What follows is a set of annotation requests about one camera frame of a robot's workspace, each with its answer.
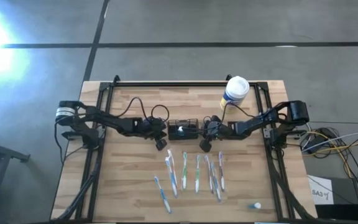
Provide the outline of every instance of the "toothbrush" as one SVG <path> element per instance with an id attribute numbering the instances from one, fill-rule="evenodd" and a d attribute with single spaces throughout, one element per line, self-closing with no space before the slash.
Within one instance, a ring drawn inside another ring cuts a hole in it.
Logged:
<path id="1" fill-rule="evenodd" d="M 219 152 L 219 172 L 221 174 L 221 187 L 222 192 L 224 192 L 224 179 L 223 179 L 223 152 Z"/>
<path id="2" fill-rule="evenodd" d="M 173 176 L 175 177 L 175 185 L 178 188 L 177 173 L 175 172 L 175 161 L 173 160 L 173 155 L 171 150 L 168 149 L 167 151 L 168 151 L 168 157 L 171 159 L 172 162 Z"/>
<path id="3" fill-rule="evenodd" d="M 216 196 L 218 197 L 218 202 L 222 202 L 221 190 L 219 189 L 219 183 L 218 183 L 218 180 L 217 180 L 216 175 L 215 175 L 215 164 L 214 164 L 214 162 L 211 162 L 211 170 L 212 170 L 212 176 L 213 176 L 213 179 L 214 179 Z"/>
<path id="4" fill-rule="evenodd" d="M 183 172 L 181 175 L 181 184 L 182 184 L 182 189 L 185 190 L 186 189 L 186 175 L 187 175 L 187 153 L 184 152 L 183 153 Z"/>
<path id="5" fill-rule="evenodd" d="M 178 190 L 177 190 L 177 186 L 175 184 L 175 178 L 173 176 L 171 164 L 169 163 L 169 157 L 165 158 L 165 163 L 167 164 L 169 177 L 171 178 L 173 195 L 175 196 L 175 198 L 177 198 L 178 197 Z"/>
<path id="6" fill-rule="evenodd" d="M 198 189 L 200 187 L 200 155 L 197 155 L 197 170 L 196 170 L 196 194 L 198 194 Z"/>
<path id="7" fill-rule="evenodd" d="M 157 184 L 158 188 L 160 189 L 162 201 L 164 202 L 164 205 L 165 205 L 165 208 L 167 209 L 167 212 L 168 212 L 169 214 L 171 214 L 171 213 L 172 213 L 171 207 L 170 207 L 169 204 L 168 204 L 167 198 L 165 198 L 164 190 L 162 190 L 161 185 L 160 185 L 160 182 L 158 181 L 158 177 L 157 177 L 157 176 L 154 176 L 154 181 L 155 181 L 155 183 Z"/>
<path id="8" fill-rule="evenodd" d="M 211 178 L 211 166 L 209 165 L 209 159 L 208 156 L 204 156 L 205 162 L 208 165 L 208 183 L 209 183 L 209 189 L 211 190 L 211 193 L 214 194 L 214 189 L 212 188 L 212 178 Z"/>

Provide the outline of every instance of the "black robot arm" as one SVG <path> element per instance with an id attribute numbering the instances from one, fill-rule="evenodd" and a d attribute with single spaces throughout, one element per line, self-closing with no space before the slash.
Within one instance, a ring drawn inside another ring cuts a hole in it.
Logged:
<path id="1" fill-rule="evenodd" d="M 79 109 L 83 109 L 85 112 L 79 113 Z M 80 136 L 83 144 L 90 149 L 99 146 L 99 131 L 89 128 L 85 124 L 88 121 L 114 128 L 123 136 L 154 139 L 159 151 L 167 145 L 166 140 L 162 139 L 167 135 L 163 132 L 166 128 L 164 121 L 151 116 L 145 119 L 120 118 L 97 109 L 95 106 L 86 106 L 80 101 L 61 101 L 59 102 L 55 121 L 60 126 L 71 127 L 74 130 L 74 134 Z"/>
<path id="2" fill-rule="evenodd" d="M 282 119 L 279 111 L 284 108 L 287 108 L 287 116 Z M 222 124 L 222 121 L 214 115 L 201 129 L 204 140 L 200 142 L 200 148 L 204 152 L 209 152 L 212 147 L 210 142 L 214 139 L 242 140 L 250 136 L 253 131 L 273 123 L 281 125 L 270 130 L 270 145 L 285 147 L 287 135 L 293 134 L 295 127 L 304 125 L 308 121 L 306 103 L 302 101 L 281 102 L 248 121 L 230 121 L 227 125 Z"/>

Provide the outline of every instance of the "wooden tabletop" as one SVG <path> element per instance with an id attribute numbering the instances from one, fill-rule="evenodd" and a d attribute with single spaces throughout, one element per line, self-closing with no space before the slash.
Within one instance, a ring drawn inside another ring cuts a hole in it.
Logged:
<path id="1" fill-rule="evenodd" d="M 267 81 L 272 104 L 287 101 L 284 82 Z M 80 101 L 95 105 L 100 82 L 84 82 Z M 219 103 L 224 87 L 122 87 L 115 88 L 111 113 L 124 111 L 129 101 L 139 96 L 150 114 L 157 104 L 163 104 L 170 111 L 170 119 L 197 118 L 200 123 L 205 116 L 222 116 Z M 241 108 L 249 114 L 257 114 L 255 93 L 250 90 Z M 140 103 L 135 101 L 125 116 L 143 117 Z M 154 116 L 166 117 L 158 108 Z M 245 121 L 249 118 L 239 110 L 226 114 L 225 121 Z M 209 191 L 207 166 L 200 162 L 200 192 L 195 194 L 196 155 L 204 155 L 197 140 L 168 141 L 168 146 L 158 151 L 155 142 L 135 137 L 124 137 L 113 129 L 106 131 L 106 143 L 102 161 L 99 187 L 94 211 L 94 222 L 272 222 L 277 221 L 272 198 L 269 172 L 261 131 L 255 131 L 243 141 L 213 141 L 212 150 L 207 153 L 211 161 L 218 161 L 218 152 L 223 152 L 226 191 L 223 201 Z M 81 141 L 69 143 L 67 152 L 80 147 Z M 187 189 L 179 190 L 174 198 L 165 165 L 167 149 L 175 158 L 175 170 L 180 181 L 183 168 L 183 152 L 188 154 Z M 78 193 L 83 175 L 86 151 L 72 154 L 63 167 L 52 217 L 56 218 L 67 208 Z M 298 147 L 285 149 L 285 166 L 292 192 L 307 211 L 316 216 L 310 194 L 305 165 Z M 168 214 L 154 182 L 154 175 L 160 179 L 168 202 L 173 210 Z M 88 210 L 88 198 L 84 211 Z M 282 206 L 285 203 L 281 194 Z M 249 209 L 248 205 L 259 202 L 260 210 Z"/>

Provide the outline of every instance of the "small black wire basket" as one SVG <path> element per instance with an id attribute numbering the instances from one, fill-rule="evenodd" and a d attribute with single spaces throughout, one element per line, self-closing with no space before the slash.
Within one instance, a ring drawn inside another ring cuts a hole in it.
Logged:
<path id="1" fill-rule="evenodd" d="M 197 139 L 199 132 L 198 119 L 168 121 L 168 139 L 170 141 Z"/>

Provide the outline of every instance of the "concrete floor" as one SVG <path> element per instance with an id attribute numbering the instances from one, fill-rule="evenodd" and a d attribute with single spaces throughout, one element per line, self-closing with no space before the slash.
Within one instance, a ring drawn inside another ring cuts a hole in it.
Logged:
<path id="1" fill-rule="evenodd" d="M 102 5 L 0 0 L 0 44 L 92 43 Z M 358 41 L 358 0 L 111 0 L 100 39 L 214 41 Z M 9 164 L 0 223 L 48 220 L 61 169 L 55 111 L 60 100 L 78 99 L 90 50 L 0 49 L 0 145 L 31 154 L 29 163 Z M 358 131 L 346 124 L 358 123 L 358 47 L 99 49 L 90 80 L 222 80 L 229 73 L 284 80 L 290 100 L 308 104 L 312 128 Z M 358 148 L 354 154 L 358 160 Z M 305 164 L 311 175 L 346 177 L 336 156 Z"/>

